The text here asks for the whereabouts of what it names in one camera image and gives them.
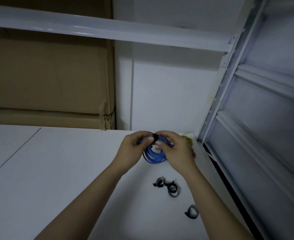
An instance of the forearm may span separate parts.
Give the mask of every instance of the forearm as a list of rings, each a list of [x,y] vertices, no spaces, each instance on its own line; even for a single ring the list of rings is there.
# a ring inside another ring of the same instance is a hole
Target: forearm
[[[122,173],[110,165],[35,239],[88,239]]]
[[[183,177],[189,186],[211,240],[253,239],[251,234],[227,208],[196,165]]]

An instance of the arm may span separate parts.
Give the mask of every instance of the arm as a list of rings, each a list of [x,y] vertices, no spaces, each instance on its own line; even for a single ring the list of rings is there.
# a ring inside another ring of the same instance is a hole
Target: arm
[[[188,145],[188,141],[170,131],[156,132],[174,143],[170,148],[161,141],[156,141],[159,149],[165,152],[170,165],[184,177],[194,198],[201,219],[211,240],[248,239],[252,235],[227,208],[216,191],[198,169]]]
[[[153,142],[154,139],[149,137],[137,145],[149,135],[152,133],[140,131],[125,136],[112,163],[35,240],[88,239],[120,178],[139,161],[144,149]]]

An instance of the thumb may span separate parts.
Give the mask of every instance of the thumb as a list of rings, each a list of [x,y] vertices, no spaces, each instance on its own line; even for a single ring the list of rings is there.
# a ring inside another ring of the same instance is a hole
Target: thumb
[[[153,137],[148,137],[143,142],[140,143],[139,147],[142,148],[142,150],[145,150],[147,146],[149,146],[151,143],[153,143],[154,138]]]
[[[165,142],[162,142],[159,140],[156,141],[156,145],[158,146],[159,149],[163,150],[165,154],[169,152],[169,150],[171,149]]]

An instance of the left hand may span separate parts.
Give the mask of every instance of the left hand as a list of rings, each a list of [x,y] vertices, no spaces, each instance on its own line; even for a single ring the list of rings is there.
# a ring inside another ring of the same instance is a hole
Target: left hand
[[[153,143],[154,138],[148,137],[138,145],[139,141],[152,134],[153,133],[149,131],[137,131],[130,135],[126,135],[110,166],[114,166],[117,170],[120,170],[122,174],[128,172],[128,170],[139,161],[147,146]]]

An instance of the blue cable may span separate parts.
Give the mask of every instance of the blue cable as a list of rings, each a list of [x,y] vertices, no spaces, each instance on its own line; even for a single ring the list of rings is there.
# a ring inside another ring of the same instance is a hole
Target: blue cable
[[[148,138],[148,137],[153,137],[153,136],[146,136],[146,137],[144,137],[144,138],[139,142],[139,144],[140,144],[143,140],[145,140],[146,138]],[[165,142],[165,143],[166,143],[167,145],[169,145],[170,147],[173,147],[173,145],[170,145],[170,144],[168,143],[168,141],[167,141],[164,137],[162,137],[162,136],[158,136],[158,140],[159,140],[159,141],[162,141],[162,142]],[[159,153],[154,152],[154,151],[152,150],[152,145],[149,145],[149,146],[144,150],[144,152],[143,152],[142,155],[143,155],[143,157],[145,158],[145,160],[146,160],[147,162],[151,163],[151,164],[159,164],[159,163],[162,163],[162,162],[164,162],[164,161],[167,160],[164,151],[163,151],[163,150],[160,150]]]

